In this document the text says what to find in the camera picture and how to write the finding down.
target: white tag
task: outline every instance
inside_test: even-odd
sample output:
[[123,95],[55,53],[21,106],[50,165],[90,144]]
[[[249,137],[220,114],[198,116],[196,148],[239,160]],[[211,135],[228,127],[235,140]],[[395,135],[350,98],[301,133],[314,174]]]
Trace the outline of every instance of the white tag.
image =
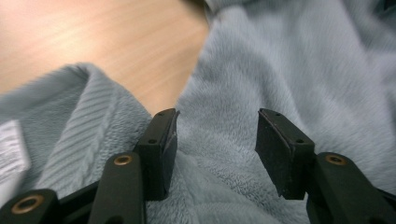
[[19,122],[0,125],[0,206],[14,196],[30,165]]

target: fabric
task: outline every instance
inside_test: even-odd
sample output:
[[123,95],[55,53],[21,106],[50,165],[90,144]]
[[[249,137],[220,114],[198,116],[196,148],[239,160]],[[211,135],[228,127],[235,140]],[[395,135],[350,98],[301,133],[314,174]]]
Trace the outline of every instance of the fabric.
[[21,123],[32,167],[20,192],[62,198],[102,175],[106,160],[131,149],[150,115],[92,64],[69,65],[0,98],[0,124]]
[[[169,197],[148,223],[308,223],[279,198],[254,151],[259,108],[288,117],[396,194],[396,11],[370,0],[207,0],[210,34],[177,109]],[[61,197],[133,146],[149,114],[90,64],[67,66],[0,98],[33,161],[21,191]]]

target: brass screw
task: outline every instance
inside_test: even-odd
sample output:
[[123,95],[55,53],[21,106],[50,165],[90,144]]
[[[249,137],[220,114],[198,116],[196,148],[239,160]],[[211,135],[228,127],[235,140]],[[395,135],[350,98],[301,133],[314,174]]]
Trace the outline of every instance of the brass screw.
[[335,164],[335,165],[347,165],[346,159],[344,159],[340,156],[334,155],[334,154],[327,155],[326,161],[328,161],[329,163]]
[[122,155],[122,156],[118,156],[115,160],[114,160],[114,164],[116,165],[126,165],[129,162],[132,161],[132,157],[128,156],[128,155]]
[[11,212],[13,214],[25,214],[30,211],[33,211],[37,208],[40,204],[44,202],[44,197],[39,194],[34,194],[27,196],[26,198],[21,199],[19,202],[15,203],[12,206]]

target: wooden table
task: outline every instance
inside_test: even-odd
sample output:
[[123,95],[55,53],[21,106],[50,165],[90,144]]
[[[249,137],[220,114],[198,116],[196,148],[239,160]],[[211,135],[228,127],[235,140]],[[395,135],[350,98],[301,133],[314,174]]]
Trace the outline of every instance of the wooden table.
[[207,31],[191,0],[0,1],[0,94],[90,62],[155,114],[175,105]]

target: wooden surface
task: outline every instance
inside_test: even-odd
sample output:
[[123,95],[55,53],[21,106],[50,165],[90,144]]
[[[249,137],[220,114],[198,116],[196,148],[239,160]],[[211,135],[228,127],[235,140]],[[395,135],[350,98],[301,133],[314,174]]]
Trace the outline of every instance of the wooden surface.
[[0,1],[0,94],[90,62],[155,114],[175,105],[207,30],[191,0]]

